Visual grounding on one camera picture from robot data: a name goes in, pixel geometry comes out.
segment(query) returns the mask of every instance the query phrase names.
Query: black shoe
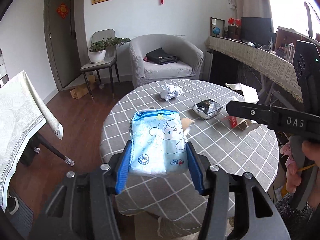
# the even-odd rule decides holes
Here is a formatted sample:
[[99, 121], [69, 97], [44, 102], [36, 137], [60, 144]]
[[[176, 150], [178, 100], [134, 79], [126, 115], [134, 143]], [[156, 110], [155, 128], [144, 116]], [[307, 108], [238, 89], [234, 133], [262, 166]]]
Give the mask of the black shoe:
[[13, 215], [19, 208], [19, 202], [16, 197], [11, 197], [7, 198], [7, 209], [9, 211], [10, 215]]

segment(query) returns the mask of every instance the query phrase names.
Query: human hand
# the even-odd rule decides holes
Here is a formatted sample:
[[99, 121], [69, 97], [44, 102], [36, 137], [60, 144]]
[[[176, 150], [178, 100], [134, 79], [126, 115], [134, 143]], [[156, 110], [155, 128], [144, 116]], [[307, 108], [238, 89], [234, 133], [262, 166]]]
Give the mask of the human hand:
[[[320, 167], [320, 144], [304, 141], [302, 143], [302, 151], [305, 156], [315, 162]], [[290, 193], [295, 193], [297, 186], [301, 183], [301, 177], [297, 173], [297, 164], [293, 161], [287, 166], [287, 184], [286, 189]], [[320, 203], [320, 172], [318, 171], [316, 183], [308, 198], [309, 205], [316, 208]]]

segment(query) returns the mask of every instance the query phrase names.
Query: black monitor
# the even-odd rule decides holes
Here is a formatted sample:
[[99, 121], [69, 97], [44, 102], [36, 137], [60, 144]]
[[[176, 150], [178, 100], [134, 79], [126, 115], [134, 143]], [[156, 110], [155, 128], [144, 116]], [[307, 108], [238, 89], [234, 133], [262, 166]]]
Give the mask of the black monitor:
[[247, 42], [254, 41], [260, 45], [268, 45], [271, 40], [271, 24], [271, 18], [242, 17], [240, 39]]

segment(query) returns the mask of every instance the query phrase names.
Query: black cabinet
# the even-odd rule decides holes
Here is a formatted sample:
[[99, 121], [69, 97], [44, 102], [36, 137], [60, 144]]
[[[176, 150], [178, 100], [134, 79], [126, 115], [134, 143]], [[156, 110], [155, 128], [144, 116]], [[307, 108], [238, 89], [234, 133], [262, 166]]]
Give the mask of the black cabinet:
[[220, 86], [238, 83], [237, 72], [241, 62], [218, 51], [213, 51], [210, 83]]

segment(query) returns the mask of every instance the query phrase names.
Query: yellow star print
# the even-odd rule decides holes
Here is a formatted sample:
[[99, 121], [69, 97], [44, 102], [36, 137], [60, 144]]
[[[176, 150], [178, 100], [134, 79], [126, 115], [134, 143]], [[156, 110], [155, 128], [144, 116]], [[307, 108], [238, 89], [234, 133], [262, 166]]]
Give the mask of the yellow star print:
[[163, 114], [158, 114], [158, 115], [156, 116], [156, 118], [157, 118], [158, 120], [162, 120], [162, 119], [163, 119]]

